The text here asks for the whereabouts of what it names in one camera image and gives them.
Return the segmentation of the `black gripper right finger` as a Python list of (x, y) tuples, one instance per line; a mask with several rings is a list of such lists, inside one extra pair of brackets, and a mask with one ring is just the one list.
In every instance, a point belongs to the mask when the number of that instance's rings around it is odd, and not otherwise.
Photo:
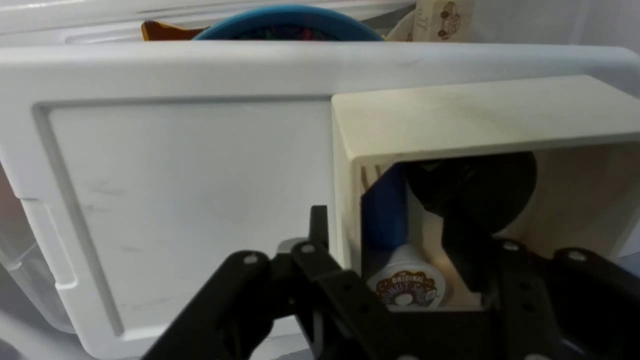
[(448, 216), (442, 248), (494, 313), (504, 360), (640, 360), (640, 280), (584, 248), (543, 257)]

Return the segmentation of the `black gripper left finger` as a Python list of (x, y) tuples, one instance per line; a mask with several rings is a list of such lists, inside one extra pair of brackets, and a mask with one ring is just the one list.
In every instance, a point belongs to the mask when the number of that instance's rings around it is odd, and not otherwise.
[(309, 208), (306, 238), (274, 255), (229, 254), (142, 360), (250, 360), (274, 324), (294, 315), (314, 360), (371, 360), (357, 332), (362, 281), (328, 254), (328, 208)]

